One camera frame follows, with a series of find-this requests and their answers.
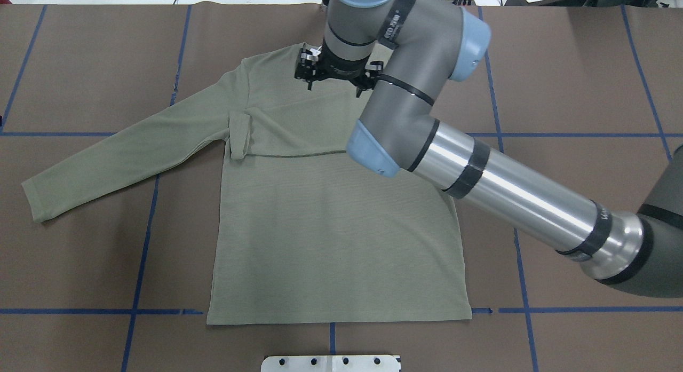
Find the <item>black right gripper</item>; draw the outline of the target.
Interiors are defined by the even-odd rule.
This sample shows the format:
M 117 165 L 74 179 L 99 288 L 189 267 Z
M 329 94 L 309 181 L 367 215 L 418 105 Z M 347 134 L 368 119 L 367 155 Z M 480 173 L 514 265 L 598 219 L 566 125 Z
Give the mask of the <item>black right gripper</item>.
M 381 60 L 349 61 L 335 55 L 326 46 L 319 48 L 303 46 L 298 51 L 295 73 L 293 76 L 307 83 L 307 90 L 312 90 L 315 82 L 329 78 L 350 82 L 356 88 L 356 97 L 373 90 L 382 75 L 385 63 Z

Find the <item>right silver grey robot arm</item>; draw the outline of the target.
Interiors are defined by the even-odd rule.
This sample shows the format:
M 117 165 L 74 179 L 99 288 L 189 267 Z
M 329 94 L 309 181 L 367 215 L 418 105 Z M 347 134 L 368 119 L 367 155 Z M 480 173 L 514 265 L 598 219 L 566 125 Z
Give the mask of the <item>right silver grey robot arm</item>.
M 637 212 L 611 211 L 430 115 L 447 80 L 466 80 L 491 30 L 446 0 L 323 0 L 319 49 L 295 78 L 338 78 L 371 95 L 346 151 L 384 177 L 401 169 L 492 212 L 588 277 L 635 296 L 682 295 L 681 148 Z

